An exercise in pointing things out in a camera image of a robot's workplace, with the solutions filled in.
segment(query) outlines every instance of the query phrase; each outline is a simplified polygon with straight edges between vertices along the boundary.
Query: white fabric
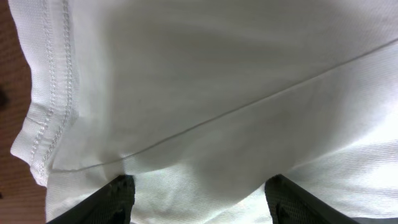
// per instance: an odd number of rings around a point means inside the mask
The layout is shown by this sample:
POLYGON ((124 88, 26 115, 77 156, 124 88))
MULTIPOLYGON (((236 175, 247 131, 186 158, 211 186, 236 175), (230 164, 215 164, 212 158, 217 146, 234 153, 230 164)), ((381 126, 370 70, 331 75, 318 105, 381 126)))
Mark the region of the white fabric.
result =
POLYGON ((395 0, 10 7, 33 81, 11 152, 47 220, 119 174, 140 224, 270 223, 278 173, 351 217, 398 217, 395 0))

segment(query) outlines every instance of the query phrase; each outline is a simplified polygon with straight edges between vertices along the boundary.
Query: cotton fabric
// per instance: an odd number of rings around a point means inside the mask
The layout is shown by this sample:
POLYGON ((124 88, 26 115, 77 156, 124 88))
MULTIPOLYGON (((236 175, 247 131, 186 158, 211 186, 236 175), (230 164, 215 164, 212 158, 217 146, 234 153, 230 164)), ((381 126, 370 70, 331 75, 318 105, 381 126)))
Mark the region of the cotton fabric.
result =
POLYGON ((32 104, 11 152, 51 220, 119 174, 133 223, 270 223, 283 173, 398 217, 395 1, 11 0, 32 104))

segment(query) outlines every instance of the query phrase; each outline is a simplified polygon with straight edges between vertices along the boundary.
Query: wooden floor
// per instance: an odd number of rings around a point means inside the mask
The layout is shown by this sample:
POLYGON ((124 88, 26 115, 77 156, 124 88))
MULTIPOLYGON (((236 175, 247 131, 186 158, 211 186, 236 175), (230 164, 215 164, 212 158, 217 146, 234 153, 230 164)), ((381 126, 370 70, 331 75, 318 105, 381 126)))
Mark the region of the wooden floor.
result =
POLYGON ((7 98, 0 106, 0 224, 45 223, 45 188, 10 154, 29 108, 31 80, 6 0, 0 0, 0 89, 7 98))

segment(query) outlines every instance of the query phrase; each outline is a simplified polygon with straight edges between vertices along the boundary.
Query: brown surface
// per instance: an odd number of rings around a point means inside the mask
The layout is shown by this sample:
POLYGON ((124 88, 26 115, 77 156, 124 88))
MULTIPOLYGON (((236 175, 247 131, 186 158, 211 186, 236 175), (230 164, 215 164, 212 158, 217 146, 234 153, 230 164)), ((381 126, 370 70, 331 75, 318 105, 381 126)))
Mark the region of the brown surface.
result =
POLYGON ((44 223, 45 188, 35 183, 24 161, 10 154, 29 108, 31 82, 4 0, 0 0, 0 88, 8 98, 0 107, 0 224, 44 223))

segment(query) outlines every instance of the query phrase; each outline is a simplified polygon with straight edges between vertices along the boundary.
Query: stitched seam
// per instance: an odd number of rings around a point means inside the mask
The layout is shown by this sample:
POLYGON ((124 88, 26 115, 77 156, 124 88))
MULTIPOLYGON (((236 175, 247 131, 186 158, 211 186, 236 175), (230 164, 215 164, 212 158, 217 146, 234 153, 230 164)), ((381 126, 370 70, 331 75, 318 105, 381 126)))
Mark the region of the stitched seam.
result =
POLYGON ((55 63, 54 63, 54 54, 52 50, 52 43, 51 43, 51 36, 50 36, 50 22, 49 22, 49 14, 47 8, 47 1, 42 1, 42 9, 43 9, 43 22, 44 22, 44 35, 45 35, 45 49, 47 54, 47 60, 49 61, 49 74, 50 74, 50 108, 45 115, 45 120, 43 124, 40 124, 41 127, 39 132, 37 133, 34 141, 33 146, 30 149, 30 165, 33 164, 35 154, 37 152, 37 148, 44 136, 44 132, 49 128, 49 122, 54 112, 55 107, 55 63))
POLYGON ((63 7, 63 38, 64 38, 64 44, 65 44, 65 53, 66 53, 66 63, 67 63, 67 104, 65 106, 65 114, 62 120, 61 125, 59 126, 55 137, 53 141, 51 142, 51 145, 49 149, 47 150, 47 153, 42 159, 42 162, 40 163, 39 167, 39 173, 40 173, 40 181, 42 184, 47 185, 47 176, 48 173, 45 171, 44 167, 46 163, 48 162, 50 156, 53 153, 53 150, 55 149, 55 146, 58 143, 58 140, 60 139, 60 136, 62 134, 62 131, 69 119, 70 111, 72 110, 72 56, 71 56, 71 46, 70 46, 70 18, 69 18, 69 5, 68 5, 68 0, 63 0, 62 1, 62 7, 63 7))
POLYGON ((152 149, 152 148, 154 148, 154 147, 156 147, 156 146, 158 146, 158 145, 161 145, 161 144, 163 144, 163 143, 165 143, 165 142, 167 142, 167 141, 169 141, 169 140, 171 140, 171 139, 177 138, 177 137, 179 137, 179 136, 181 136, 181 135, 183 135, 183 134, 185 134, 185 133, 187 133, 187 132, 190 132, 190 131, 192 131, 192 130, 194 130, 194 129, 200 127, 200 126, 203 126, 203 125, 205 125, 205 124, 214 122, 214 121, 216 121, 217 119, 220 119, 220 118, 222 118, 222 117, 225 117, 225 116, 227 116, 227 115, 229 115, 229 114, 233 114, 233 113, 235 113, 235 112, 237 112, 237 111, 239 111, 239 110, 245 109, 245 108, 247 108, 247 107, 249 107, 249 106, 255 105, 256 103, 260 103, 260 102, 262 102, 262 101, 265 101, 265 100, 268 100, 268 99, 271 99, 271 98, 274 98, 274 97, 278 97, 279 95, 284 94, 284 93, 287 93, 287 92, 289 92, 290 90, 293 90, 293 89, 296 89, 296 88, 300 88, 301 86, 305 86, 305 85, 308 84, 309 82, 311 82, 311 81, 313 81, 313 80, 316 80, 317 78, 320 78, 320 77, 322 77, 322 76, 324 76, 324 75, 327 75, 328 72, 330 72, 330 71, 332 71, 332 70, 334 70, 334 69, 336 69, 336 68, 339 68, 339 67, 342 67, 342 66, 344 66, 344 65, 347 65, 347 64, 349 64, 349 63, 351 63, 351 62, 357 61, 357 60, 359 60, 359 59, 361 59, 361 58, 363 58, 363 57, 365 57, 365 56, 371 55, 371 54, 373 54, 374 52, 377 52, 377 51, 379 51, 379 50, 381 50, 381 49, 385 49, 386 47, 388 47, 388 46, 390 46, 390 45, 392 45, 392 44, 395 44, 396 42, 398 42, 398 38, 393 39, 393 40, 391 40, 391 41, 389 41, 389 42, 387 42, 387 43, 385 43, 385 44, 382 44, 382 45, 380 45, 380 46, 378 46, 378 47, 376 47, 376 48, 374 48, 374 49, 372 49, 372 50, 369 50, 369 51, 367 51, 367 52, 365 52, 365 53, 363 53, 363 54, 361 54, 361 55, 359 55, 359 56, 353 57, 352 59, 349 59, 349 60, 347 60, 347 61, 345 61, 345 62, 341 62, 341 63, 339 63, 339 64, 337 64, 337 65, 334 65, 334 66, 332 66, 331 68, 328 68, 328 69, 324 70, 323 72, 320 72, 318 75, 315 75, 315 76, 313 76, 313 77, 311 77, 311 78, 308 78, 308 79, 306 79, 306 80, 304 80, 304 81, 301 81, 301 82, 298 82, 298 83, 296 83, 296 84, 293 84, 292 86, 290 86, 290 87, 288 87, 288 88, 286 88, 286 89, 284 89, 284 90, 278 91, 278 92, 273 93, 273 94, 271 94, 271 95, 264 96, 264 97, 262 97, 262 98, 260 98, 260 99, 257 99, 257 100, 254 100, 254 101, 252 101, 252 102, 246 103, 245 105, 242 105, 242 106, 240 106, 240 107, 238 107, 238 108, 235 108, 235 109, 233 109, 233 110, 230 110, 230 111, 227 111, 227 112, 225 112, 225 113, 222 113, 222 114, 220 114, 220 115, 218 115, 218 116, 215 116, 214 118, 211 118, 211 119, 208 119, 208 120, 206 120, 206 121, 203 121, 203 122, 201 122, 201 123, 199 123, 199 124, 196 124, 196 125, 194 125, 194 126, 188 128, 188 129, 186 129, 186 130, 184 130, 184 131, 181 131, 181 132, 179 132, 179 133, 177 133, 177 134, 173 134, 173 135, 171 135, 171 136, 169 136, 169 137, 167 137, 167 138, 164 138, 164 139, 162 139, 162 140, 160 140, 160 141, 158 141, 158 142, 152 144, 151 146, 148 146, 148 147, 144 148, 143 150, 141 150, 141 151, 139 151, 139 152, 137 152, 137 153, 131 154, 131 155, 129 155, 129 156, 126 156, 126 157, 123 157, 123 158, 120 158, 120 159, 116 159, 116 160, 114 160, 114 161, 105 162, 105 163, 103 163, 103 164, 96 164, 96 165, 92 165, 92 166, 88 166, 88 167, 83 167, 83 168, 80 168, 80 169, 75 169, 75 170, 53 170, 53 171, 54 171, 54 172, 79 172, 79 171, 82 171, 82 170, 87 170, 87 169, 94 168, 94 167, 98 167, 98 166, 104 166, 104 165, 107 165, 107 164, 112 164, 112 163, 114 163, 114 162, 119 162, 119 161, 123 161, 123 160, 125 160, 125 159, 128 159, 128 158, 130 158, 130 157, 134 157, 134 156, 136 156, 136 155, 138 155, 138 154, 141 154, 141 153, 143 153, 143 152, 145 152, 145 151, 147 151, 147 150, 149 150, 149 149, 152 149))

